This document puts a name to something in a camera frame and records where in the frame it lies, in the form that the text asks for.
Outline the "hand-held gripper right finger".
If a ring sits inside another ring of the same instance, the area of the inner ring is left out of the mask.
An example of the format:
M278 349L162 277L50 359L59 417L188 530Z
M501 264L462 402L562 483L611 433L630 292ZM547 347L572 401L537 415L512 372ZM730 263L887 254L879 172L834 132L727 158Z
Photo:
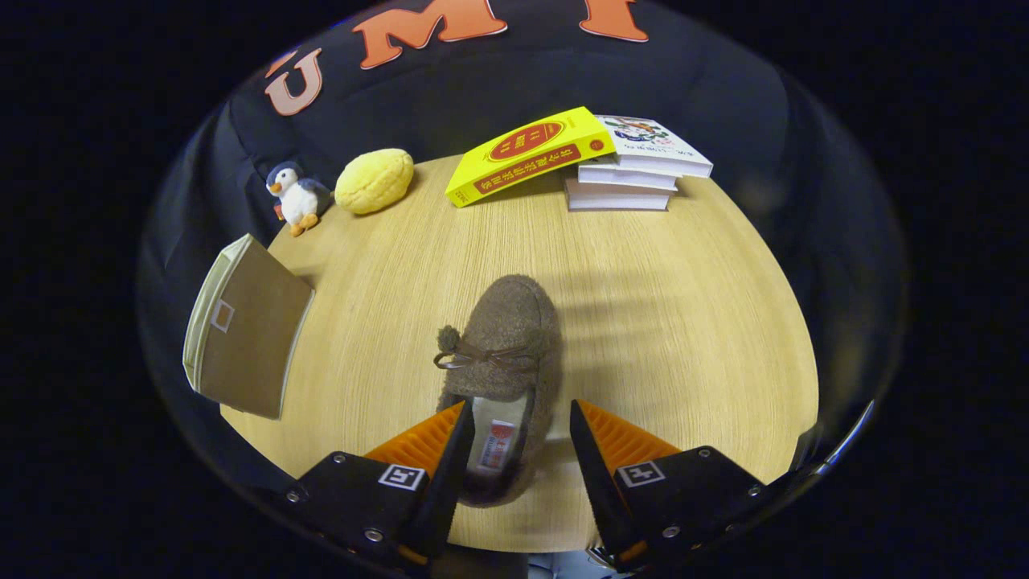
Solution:
M581 399L571 403L569 428L604 556L615 569L685 560L768 502L765 484L712 446L680 450Z

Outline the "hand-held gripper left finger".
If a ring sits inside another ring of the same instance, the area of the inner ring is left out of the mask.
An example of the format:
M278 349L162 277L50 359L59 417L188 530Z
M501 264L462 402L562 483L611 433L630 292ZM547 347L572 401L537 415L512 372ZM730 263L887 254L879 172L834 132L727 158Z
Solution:
M370 564L427 564L447 545L474 442L466 400L363 455L326 455L285 491L285 513Z

